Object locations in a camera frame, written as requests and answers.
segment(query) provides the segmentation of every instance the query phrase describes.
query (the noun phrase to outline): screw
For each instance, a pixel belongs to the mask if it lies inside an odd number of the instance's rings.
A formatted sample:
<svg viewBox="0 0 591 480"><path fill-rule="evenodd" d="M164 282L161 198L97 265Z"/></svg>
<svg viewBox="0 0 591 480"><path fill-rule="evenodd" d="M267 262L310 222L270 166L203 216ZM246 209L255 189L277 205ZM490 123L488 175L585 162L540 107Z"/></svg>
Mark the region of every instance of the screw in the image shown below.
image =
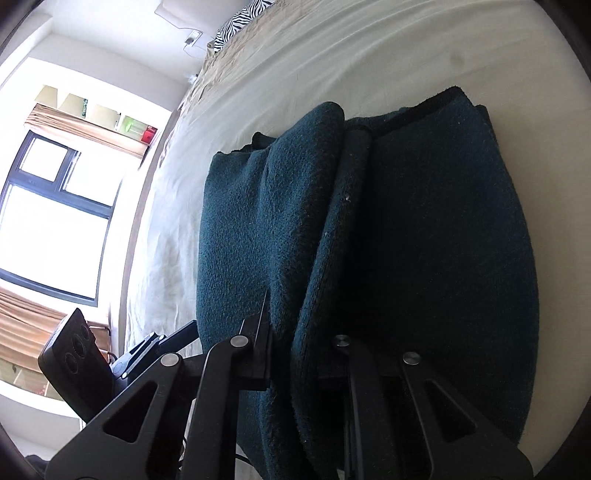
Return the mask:
<svg viewBox="0 0 591 480"><path fill-rule="evenodd" d="M236 335L230 340L230 345L236 348L246 346L248 345L248 337L245 337L244 335Z"/></svg>
<svg viewBox="0 0 591 480"><path fill-rule="evenodd" d="M344 347L351 344L351 339L348 335L336 335L333 342L335 343L335 346Z"/></svg>
<svg viewBox="0 0 591 480"><path fill-rule="evenodd" d="M421 362L421 356L417 352L406 352L402 360L407 365L418 365Z"/></svg>
<svg viewBox="0 0 591 480"><path fill-rule="evenodd" d="M176 353L167 353L162 356L160 363L165 367L174 367L178 363L178 355Z"/></svg>

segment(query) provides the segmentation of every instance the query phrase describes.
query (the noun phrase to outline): white bed sheet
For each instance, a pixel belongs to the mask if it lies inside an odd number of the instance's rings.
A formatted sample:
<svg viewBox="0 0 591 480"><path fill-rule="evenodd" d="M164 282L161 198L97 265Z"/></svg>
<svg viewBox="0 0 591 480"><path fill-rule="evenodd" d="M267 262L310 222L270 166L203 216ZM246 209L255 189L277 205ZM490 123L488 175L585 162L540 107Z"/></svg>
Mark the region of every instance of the white bed sheet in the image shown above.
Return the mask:
<svg viewBox="0 0 591 480"><path fill-rule="evenodd" d="M551 19L533 0L278 0L206 65L146 205L127 345L195 316L216 151L280 135L327 100L379 115L459 85L489 109L534 248L540 353L520 448L539 470L591 394L591 83Z"/></svg>

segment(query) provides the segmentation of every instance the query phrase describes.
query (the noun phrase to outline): pillow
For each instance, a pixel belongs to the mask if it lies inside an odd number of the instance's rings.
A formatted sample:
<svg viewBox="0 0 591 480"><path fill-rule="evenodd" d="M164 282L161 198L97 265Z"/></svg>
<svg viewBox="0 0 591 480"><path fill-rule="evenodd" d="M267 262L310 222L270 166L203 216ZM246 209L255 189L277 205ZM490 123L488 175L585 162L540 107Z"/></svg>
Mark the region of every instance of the pillow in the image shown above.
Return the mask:
<svg viewBox="0 0 591 480"><path fill-rule="evenodd" d="M274 3L275 0L254 0L240 10L217 31L213 51L219 52L228 40Z"/></svg>

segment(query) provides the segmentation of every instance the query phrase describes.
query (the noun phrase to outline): dark green towel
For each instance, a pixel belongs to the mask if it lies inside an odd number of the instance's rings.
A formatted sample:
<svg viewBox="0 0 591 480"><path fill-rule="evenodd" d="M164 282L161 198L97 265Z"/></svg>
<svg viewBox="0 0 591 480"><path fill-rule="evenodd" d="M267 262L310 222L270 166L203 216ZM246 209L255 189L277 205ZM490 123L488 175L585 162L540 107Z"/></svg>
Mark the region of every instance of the dark green towel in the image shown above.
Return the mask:
<svg viewBox="0 0 591 480"><path fill-rule="evenodd" d="M204 350L235 335L267 289L272 385L242 395L238 432L266 480L336 478L340 407L316 385L335 333L420 352L518 441L537 356L534 259L486 111L459 88L349 121L323 103L277 139L214 156Z"/></svg>

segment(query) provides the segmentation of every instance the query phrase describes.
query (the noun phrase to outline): curtain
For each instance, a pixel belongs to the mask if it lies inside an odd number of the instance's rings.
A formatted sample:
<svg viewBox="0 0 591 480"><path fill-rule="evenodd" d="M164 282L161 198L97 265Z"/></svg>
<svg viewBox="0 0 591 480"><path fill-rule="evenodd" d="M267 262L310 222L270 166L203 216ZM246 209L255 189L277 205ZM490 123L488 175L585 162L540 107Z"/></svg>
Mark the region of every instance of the curtain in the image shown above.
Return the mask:
<svg viewBox="0 0 591 480"><path fill-rule="evenodd" d="M0 358L41 372L37 357L67 315L44 307L0 287ZM103 351L110 350L109 331L105 325L88 322Z"/></svg>
<svg viewBox="0 0 591 480"><path fill-rule="evenodd" d="M56 140L62 140L66 144L68 144L69 138L74 135L138 158L143 158L149 147L148 144L40 103L35 105L25 121L25 125L35 133L57 137Z"/></svg>

